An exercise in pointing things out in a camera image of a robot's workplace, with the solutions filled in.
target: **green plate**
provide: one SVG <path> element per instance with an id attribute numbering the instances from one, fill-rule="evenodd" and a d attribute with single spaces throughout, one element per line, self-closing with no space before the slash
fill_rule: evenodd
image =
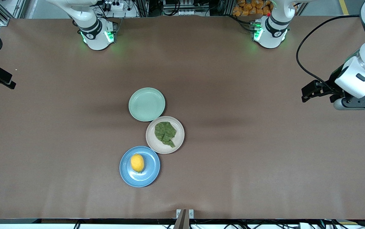
<path id="1" fill-rule="evenodd" d="M 164 96 L 159 90 L 151 87 L 137 90 L 129 100 L 130 114 L 139 121 L 153 121 L 160 117 L 164 109 Z"/>

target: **yellow lemon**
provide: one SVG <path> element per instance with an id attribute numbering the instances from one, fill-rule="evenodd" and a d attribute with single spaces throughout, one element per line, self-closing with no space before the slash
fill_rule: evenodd
<path id="1" fill-rule="evenodd" d="M 136 172 L 143 171 L 144 168 L 144 159 L 140 154 L 135 154 L 130 159 L 130 165 L 132 166 L 132 169 Z"/>

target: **brown table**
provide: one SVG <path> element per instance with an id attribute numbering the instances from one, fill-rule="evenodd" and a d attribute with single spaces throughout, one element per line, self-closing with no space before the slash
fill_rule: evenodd
<path id="1" fill-rule="evenodd" d="M 295 61 L 327 17 L 297 17 L 268 50 L 223 17 L 125 19 L 104 51 L 65 19 L 13 19 L 1 29 L 0 218 L 365 219 L 365 112 L 301 103 L 313 78 Z M 300 59 L 327 79 L 365 42 L 358 18 L 305 43 Z M 184 145 L 160 155 L 148 187 L 123 182 L 119 161 L 146 145 L 148 123 L 128 113 L 134 91 L 155 87 Z"/>

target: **leafy vegetable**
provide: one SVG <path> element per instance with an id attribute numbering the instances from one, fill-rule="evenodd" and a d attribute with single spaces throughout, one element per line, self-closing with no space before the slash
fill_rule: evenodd
<path id="1" fill-rule="evenodd" d="M 172 148 L 175 147 L 174 142 L 171 141 L 177 131 L 172 127 L 170 122 L 160 122 L 156 125 L 154 131 L 156 138 L 160 140 L 164 145 L 169 145 Z"/>

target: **yellow line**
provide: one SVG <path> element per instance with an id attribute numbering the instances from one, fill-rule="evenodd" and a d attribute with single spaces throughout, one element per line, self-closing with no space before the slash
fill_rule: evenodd
<path id="1" fill-rule="evenodd" d="M 341 5 L 343 14 L 344 15 L 349 15 L 348 9 L 346 7 L 345 0 L 339 0 L 339 4 Z"/>

